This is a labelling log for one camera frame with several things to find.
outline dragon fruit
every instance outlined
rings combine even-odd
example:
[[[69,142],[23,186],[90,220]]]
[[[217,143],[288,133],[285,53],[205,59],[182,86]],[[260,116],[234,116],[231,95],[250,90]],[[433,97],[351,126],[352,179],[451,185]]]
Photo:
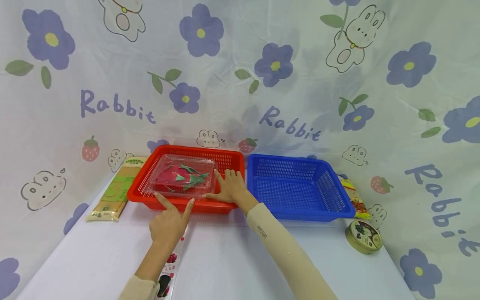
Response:
[[[208,175],[186,165],[171,164],[155,178],[154,188],[158,192],[185,192],[204,184]]]

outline black object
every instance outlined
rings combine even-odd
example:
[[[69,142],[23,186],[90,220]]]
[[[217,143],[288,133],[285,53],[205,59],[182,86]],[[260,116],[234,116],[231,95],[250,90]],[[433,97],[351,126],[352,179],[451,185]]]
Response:
[[[160,276],[160,279],[158,280],[158,283],[160,284],[160,289],[158,290],[158,294],[156,295],[157,297],[161,298],[163,296],[171,280],[172,279],[168,275]]]

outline rabbit text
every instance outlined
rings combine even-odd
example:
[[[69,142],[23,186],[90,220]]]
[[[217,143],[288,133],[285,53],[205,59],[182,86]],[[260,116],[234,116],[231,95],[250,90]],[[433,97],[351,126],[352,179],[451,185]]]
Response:
[[[423,184],[423,179],[422,176],[430,178],[430,179],[440,179],[443,177],[442,173],[440,172],[439,169],[435,167],[435,165],[426,165],[418,168],[413,168],[410,170],[405,171],[406,175],[413,174],[415,176],[415,180],[417,181],[417,184],[422,185]],[[427,183],[425,185],[425,190],[429,193],[431,193],[435,198],[437,198],[440,193],[444,190],[441,185],[435,184],[435,183]],[[461,198],[452,198],[452,199],[445,199],[445,200],[439,200],[435,201],[432,203],[431,210],[434,213],[443,213],[445,209],[447,209],[447,205],[451,205],[453,203],[461,202]],[[450,218],[453,218],[455,216],[460,215],[460,212],[456,213],[445,213],[441,215],[436,215],[433,216],[432,220],[435,226],[438,227],[447,227],[450,225]],[[458,229],[457,233],[460,234],[466,234],[467,232]],[[453,231],[444,231],[441,233],[441,235],[444,238],[450,238],[455,236],[455,232]],[[460,252],[462,252],[463,255],[467,257],[471,257],[472,253],[468,251],[470,249],[471,251],[478,252],[477,247],[480,247],[480,243],[467,240],[465,238],[460,238],[460,242],[458,242],[458,248],[460,249]]]
[[[272,106],[271,108],[268,109],[268,111],[264,114],[264,116],[260,119],[259,124],[262,124],[264,121],[268,124],[268,126],[275,126],[275,128],[285,128],[285,121],[282,119],[278,119],[273,123],[270,118],[278,117],[280,115],[280,109],[276,108],[275,106]],[[307,123],[304,123],[303,125],[300,126],[300,128],[297,131],[297,128],[295,127],[295,124],[299,118],[296,118],[295,120],[292,121],[292,123],[287,127],[285,132],[287,134],[295,134],[295,137],[303,137],[304,139],[308,138],[310,133],[313,132],[313,128],[310,128],[310,132],[307,132],[305,129],[305,126],[307,126]],[[313,133],[311,135],[312,141],[317,142],[318,141],[318,136],[320,135],[320,130]]]
[[[100,100],[95,105],[94,103],[92,103],[94,99],[95,99],[95,94],[92,91],[82,90],[82,95],[80,98],[80,110],[81,110],[80,114],[82,118],[85,118],[87,112],[91,114],[95,114],[96,111],[94,107],[96,107],[96,110],[99,112],[102,112],[110,108],[110,105],[108,105],[108,103],[105,100]],[[143,120],[144,119],[143,110],[144,108],[141,106],[138,108],[138,110],[132,107],[130,99],[127,99],[127,103],[124,107],[124,105],[122,105],[119,102],[119,94],[115,94],[113,97],[113,111],[115,112],[123,113],[125,111],[125,114],[127,116],[135,117],[137,116],[137,111],[138,111],[138,118],[140,120]],[[154,120],[155,117],[153,116],[151,111],[145,114],[145,117],[150,123],[152,124],[156,123],[156,121]]]

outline blue plastic basket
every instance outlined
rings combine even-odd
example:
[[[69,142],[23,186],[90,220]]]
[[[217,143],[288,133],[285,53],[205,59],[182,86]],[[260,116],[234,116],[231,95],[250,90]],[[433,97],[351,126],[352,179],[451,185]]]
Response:
[[[248,190],[277,219],[331,222],[355,215],[326,161],[253,154],[247,175]]]

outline cartoon rabbit print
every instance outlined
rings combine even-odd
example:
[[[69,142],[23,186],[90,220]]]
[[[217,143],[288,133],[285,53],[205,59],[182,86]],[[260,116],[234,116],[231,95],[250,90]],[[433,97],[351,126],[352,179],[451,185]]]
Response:
[[[108,31],[135,42],[138,32],[145,32],[140,16],[143,0],[98,0],[104,8],[103,23]]]
[[[377,30],[385,20],[385,12],[376,9],[376,5],[368,6],[357,19],[348,24],[345,31],[337,32],[334,38],[335,46],[326,59],[329,67],[344,73],[353,64],[361,64],[365,58],[365,48],[372,44]]]

